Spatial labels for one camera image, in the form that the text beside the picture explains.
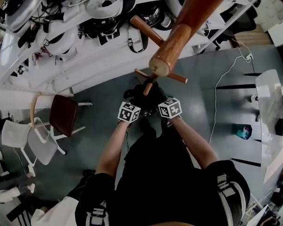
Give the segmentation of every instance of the chair seat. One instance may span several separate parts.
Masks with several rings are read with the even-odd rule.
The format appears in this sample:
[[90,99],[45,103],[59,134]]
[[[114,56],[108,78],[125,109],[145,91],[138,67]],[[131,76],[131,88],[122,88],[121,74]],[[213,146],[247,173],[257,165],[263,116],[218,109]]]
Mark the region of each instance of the chair seat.
[[[38,127],[37,129],[44,136],[49,133],[45,127]],[[27,141],[34,155],[44,165],[48,165],[58,149],[57,143],[50,136],[46,143],[42,143],[34,129],[29,131]]]
[[72,134],[78,103],[64,96],[56,95],[50,109],[49,122],[59,132],[69,137]]

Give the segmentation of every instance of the wooden coat rack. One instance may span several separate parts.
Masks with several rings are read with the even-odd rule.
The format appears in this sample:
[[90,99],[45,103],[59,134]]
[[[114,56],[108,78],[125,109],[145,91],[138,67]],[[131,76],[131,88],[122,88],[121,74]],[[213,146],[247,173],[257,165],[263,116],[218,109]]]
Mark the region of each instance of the wooden coat rack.
[[184,46],[222,1],[223,0],[185,0],[174,29],[171,31],[166,41],[138,16],[134,16],[130,20],[133,25],[159,46],[159,49],[149,61],[149,67],[153,72],[151,76],[135,69],[136,73],[150,80],[144,91],[144,95],[149,93],[153,82],[159,76],[167,76],[182,83],[188,81],[187,78],[172,73],[174,66]]

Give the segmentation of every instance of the black t-shirt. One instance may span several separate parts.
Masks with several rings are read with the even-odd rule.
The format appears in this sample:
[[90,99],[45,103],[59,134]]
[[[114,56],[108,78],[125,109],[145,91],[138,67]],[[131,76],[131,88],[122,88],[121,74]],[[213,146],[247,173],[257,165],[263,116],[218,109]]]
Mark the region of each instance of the black t-shirt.
[[108,174],[100,173],[89,180],[75,212],[78,226],[86,225],[86,212],[103,202],[111,226],[171,221],[194,226],[227,225],[217,188],[217,177],[223,174],[240,185],[246,205],[249,202],[247,183],[231,161],[196,169],[182,143],[142,139],[132,146],[125,160],[116,190]]

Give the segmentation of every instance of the teal object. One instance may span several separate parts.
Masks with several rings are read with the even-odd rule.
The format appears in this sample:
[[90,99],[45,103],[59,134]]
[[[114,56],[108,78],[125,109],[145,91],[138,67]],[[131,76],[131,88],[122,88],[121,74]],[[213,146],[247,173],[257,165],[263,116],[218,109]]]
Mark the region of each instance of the teal object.
[[252,133],[252,127],[248,124],[233,124],[233,134],[236,136],[248,140]]

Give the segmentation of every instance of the grey floor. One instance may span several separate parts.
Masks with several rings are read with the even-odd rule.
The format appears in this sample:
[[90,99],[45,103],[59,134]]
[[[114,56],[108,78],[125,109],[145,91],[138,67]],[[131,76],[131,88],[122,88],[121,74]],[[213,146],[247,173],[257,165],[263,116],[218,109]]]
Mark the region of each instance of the grey floor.
[[[250,48],[254,56],[254,68],[257,73],[269,69],[278,71],[283,83],[283,64],[274,46],[259,46]],[[203,55],[184,58],[178,61],[175,73],[186,76],[187,84],[181,84],[169,78],[158,80],[160,87],[167,95],[174,96],[181,101],[185,121],[200,133],[207,141],[214,122],[214,87],[219,77],[233,64],[239,56],[238,49],[208,52]],[[219,86],[234,84],[253,84],[255,77],[244,76],[252,73],[252,65],[239,58],[232,70],[223,77]],[[60,146],[67,150],[67,155],[59,152],[53,157],[49,165],[36,163],[37,177],[35,196],[46,200],[62,200],[64,196],[79,182],[83,169],[94,169],[99,156],[107,143],[109,136],[117,125],[117,112],[123,101],[123,93],[132,89],[137,83],[135,74],[115,78],[99,84],[75,95],[78,102],[92,101],[93,106],[80,108],[77,125],[83,124],[86,129],[74,134],[71,138],[59,141]],[[260,124],[255,122],[258,105],[248,101],[255,89],[231,89],[217,92],[216,127],[211,145],[221,159],[239,158],[248,161],[261,162]],[[44,121],[49,111],[38,113]],[[160,119],[157,114],[150,118],[152,126],[160,134]],[[253,127],[252,137],[245,141],[231,134],[232,123],[245,123]],[[129,131],[128,144],[141,136],[135,123]],[[4,162],[9,171],[22,173],[21,164],[11,148],[0,145]],[[117,181],[121,177],[124,166],[124,156],[127,153],[124,141],[121,162],[117,174]],[[279,170],[263,186],[264,168],[249,166],[235,162],[237,169],[246,178],[251,192],[259,199],[275,186]]]

